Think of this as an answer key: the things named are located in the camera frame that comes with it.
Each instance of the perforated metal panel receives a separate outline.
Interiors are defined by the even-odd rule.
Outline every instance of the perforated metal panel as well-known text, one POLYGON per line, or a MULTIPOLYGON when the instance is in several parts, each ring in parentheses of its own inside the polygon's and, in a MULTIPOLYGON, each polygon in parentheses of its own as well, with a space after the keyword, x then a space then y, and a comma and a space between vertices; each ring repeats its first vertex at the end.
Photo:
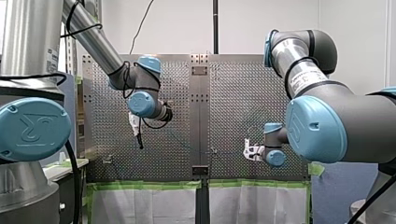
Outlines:
MULTIPOLYGON (((181 145, 190 143, 190 66, 183 58, 190 60, 189 56, 161 58, 160 97, 171 100, 174 118, 161 130, 144 127, 144 149, 139 149, 134 138, 122 93, 108 87, 107 76, 97 63, 87 64, 84 79, 86 132, 92 133, 92 141, 87 139, 86 144, 92 161, 89 181, 191 179, 191 151, 181 145)), ((125 59, 133 61, 136 56, 125 59)))
POLYGON ((284 122, 286 97, 283 80, 265 68, 262 56, 210 56, 210 122, 208 126, 211 178, 301 180, 306 163, 289 146, 284 166, 248 161, 244 139, 262 144, 266 122, 284 122))
POLYGON ((209 165, 209 178, 307 177, 306 163, 290 147, 284 147, 288 157, 281 168, 243 156, 244 138, 262 143, 264 123, 284 121, 288 103, 281 78, 263 67, 262 56, 210 55, 202 61, 202 55, 156 56, 163 62, 160 96, 171 101, 174 119, 161 130, 145 128, 144 149, 133 136, 121 92, 108 87, 106 75, 91 58, 84 59, 90 182, 190 180, 191 167, 199 164, 209 165), (207 66, 208 74, 192 75, 197 64, 207 66))

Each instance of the cable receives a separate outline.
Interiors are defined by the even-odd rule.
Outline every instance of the cable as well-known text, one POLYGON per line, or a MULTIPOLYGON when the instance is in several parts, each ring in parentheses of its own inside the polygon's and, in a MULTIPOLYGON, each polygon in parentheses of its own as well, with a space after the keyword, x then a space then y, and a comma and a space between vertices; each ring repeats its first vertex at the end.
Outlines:
POLYGON ((151 0, 151 2, 149 2, 149 4, 148 4, 148 8, 146 9, 146 13, 145 13, 145 15, 143 16, 142 21, 140 22, 139 29, 137 30, 136 35, 134 36, 134 40, 133 40, 133 42, 132 42, 132 46, 131 46, 131 50, 129 51, 129 54, 132 54, 132 51, 134 50, 134 42, 136 41, 136 38, 137 38, 137 37, 139 36, 139 34, 140 34, 140 30, 142 29, 143 22, 145 21, 147 15, 148 15, 148 13, 149 13, 149 9, 150 9, 150 7, 151 7, 151 4, 152 4, 153 2, 154 2, 154 0, 151 0))
POLYGON ((367 210, 367 208, 375 202, 388 188, 390 188, 396 182, 396 174, 393 175, 387 183, 385 183, 369 200, 358 210, 358 212, 348 221, 347 224, 354 224, 358 218, 367 210))
POLYGON ((67 76, 63 73, 53 73, 46 75, 31 75, 29 77, 14 77, 14 76, 1 76, 1 81, 12 81, 12 80, 25 80, 25 79, 33 79, 33 78, 44 78, 44 77, 61 77, 62 79, 56 83, 57 86, 62 85, 66 80, 67 76))
POLYGON ((84 29, 81 29, 81 30, 78 30, 78 31, 75 31, 75 32, 71 32, 70 24, 71 24, 74 12, 76 11, 76 8, 77 8, 79 3, 80 3, 79 0, 76 0, 75 4, 72 6, 72 8, 70 8, 70 12, 69 12, 69 15, 67 16, 67 20, 66 20, 66 31, 67 31, 68 34, 61 35, 61 38, 72 36, 74 39, 76 39, 74 37, 74 35, 77 35, 77 34, 82 33, 84 31, 90 30, 91 28, 94 28, 94 27, 99 27, 99 30, 102 30, 103 25, 101 23, 96 23, 96 24, 94 24, 92 26, 89 26, 89 27, 86 27, 84 29))
POLYGON ((123 82, 124 82, 124 85, 122 87, 122 97, 124 99, 128 99, 132 95, 132 93, 134 92, 134 88, 132 88, 132 87, 130 87, 128 85, 128 79, 130 78, 129 75, 130 75, 130 72, 131 72, 131 63, 128 62, 128 61, 125 61, 124 63, 126 64, 127 67, 126 67, 126 69, 124 70, 124 72, 122 74, 122 79, 123 79, 123 82))
POLYGON ((89 30, 89 29, 91 29, 91 28, 94 28, 94 27, 99 27, 99 30, 102 30, 103 25, 102 25, 101 23, 96 23, 96 24, 94 24, 94 25, 92 25, 92 26, 86 27, 86 28, 81 29, 81 30, 79 30, 79 31, 75 31, 75 32, 69 33, 69 34, 67 34, 67 35, 61 35, 61 38, 65 38, 65 37, 69 37, 69 36, 72 36, 72 37, 74 38, 74 35, 77 35, 77 34, 79 34, 79 33, 82 33, 82 32, 84 32, 84 31, 87 31, 87 30, 89 30))
POLYGON ((70 144, 69 140, 67 140, 65 146, 66 146, 67 154, 69 154, 70 162, 72 164, 72 171, 73 171, 74 193, 75 193, 73 224, 78 224, 79 223, 79 210, 81 207, 81 203, 80 203, 81 199, 79 197, 79 184, 80 184, 81 179, 79 178, 77 159, 76 159, 72 145, 70 144))
POLYGON ((165 127, 165 126, 169 123, 169 121, 166 121, 163 125, 161 125, 161 126, 159 126, 159 127, 153 127, 153 126, 148 125, 148 124, 146 123, 145 119, 142 119, 142 120, 143 120, 143 122, 146 124, 146 126, 148 126, 150 129, 161 129, 161 128, 165 127))
MULTIPOLYGON (((81 185, 79 189, 79 199, 80 199, 80 204, 82 207, 82 193, 84 192, 84 182, 85 182, 85 175, 87 174, 87 169, 84 167, 81 169, 81 185)), ((79 216, 82 217, 82 208, 79 209, 79 216)))
POLYGON ((141 130, 142 130, 142 118, 139 118, 139 133, 137 134, 136 138, 137 138, 137 143, 139 144, 139 148, 143 149, 145 147, 143 146, 141 130))
POLYGON ((154 78, 154 80, 157 82, 157 84, 158 84, 158 86, 159 86, 158 89, 161 88, 161 81, 158 79, 157 76, 155 76, 154 74, 152 74, 151 71, 150 71, 147 67, 142 66, 142 64, 140 64, 140 63, 134 63, 134 66, 139 66, 140 68, 142 68, 143 70, 145 70, 145 72, 147 72, 149 75, 151 75, 152 78, 154 78))

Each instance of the white cloth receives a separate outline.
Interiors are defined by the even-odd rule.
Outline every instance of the white cloth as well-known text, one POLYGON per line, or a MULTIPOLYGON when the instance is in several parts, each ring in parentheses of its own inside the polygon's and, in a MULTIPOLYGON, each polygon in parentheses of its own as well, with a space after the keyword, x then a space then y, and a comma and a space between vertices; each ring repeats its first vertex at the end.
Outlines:
POLYGON ((195 224, 195 189, 100 190, 92 224, 195 224))
POLYGON ((209 191, 213 224, 307 224, 307 190, 242 186, 209 191))

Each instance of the ur logo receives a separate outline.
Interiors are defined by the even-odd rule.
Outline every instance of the ur logo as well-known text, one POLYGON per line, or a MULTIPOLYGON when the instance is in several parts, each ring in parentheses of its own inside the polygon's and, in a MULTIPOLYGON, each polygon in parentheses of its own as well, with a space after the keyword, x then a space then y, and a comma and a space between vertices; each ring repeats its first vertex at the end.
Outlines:
POLYGON ((304 129, 304 125, 301 123, 300 119, 296 116, 295 113, 291 115, 290 121, 290 134, 291 138, 296 142, 300 142, 301 130, 304 129))
POLYGON ((53 122, 56 119, 53 115, 37 115, 37 114, 24 114, 20 120, 25 128, 21 133, 20 147, 43 147, 53 145, 53 139, 50 139, 53 130, 53 122))

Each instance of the diamond plate panel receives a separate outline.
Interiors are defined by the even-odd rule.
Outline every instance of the diamond plate panel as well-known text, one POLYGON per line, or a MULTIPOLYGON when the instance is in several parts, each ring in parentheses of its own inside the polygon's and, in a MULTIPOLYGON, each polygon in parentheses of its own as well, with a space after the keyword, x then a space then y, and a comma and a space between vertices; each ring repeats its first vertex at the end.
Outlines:
MULTIPOLYGON (((132 62, 136 57, 125 56, 125 59, 132 62)), ((87 90, 90 95, 86 96, 89 100, 85 102, 86 117, 90 117, 91 125, 86 127, 86 132, 92 133, 87 172, 90 182, 191 179, 191 151, 182 145, 190 144, 189 57, 186 55, 186 61, 161 57, 160 98, 169 101, 174 118, 160 130, 151 130, 142 122, 144 149, 139 149, 133 135, 122 92, 108 87, 107 76, 97 63, 92 63, 92 70, 85 70, 91 73, 88 77, 92 77, 87 90)))
POLYGON ((282 79, 263 66, 262 56, 221 57, 210 63, 210 178, 306 179, 306 162, 289 146, 283 148, 287 161, 280 168, 244 158, 244 139, 262 144, 264 123, 284 122, 289 100, 282 79))

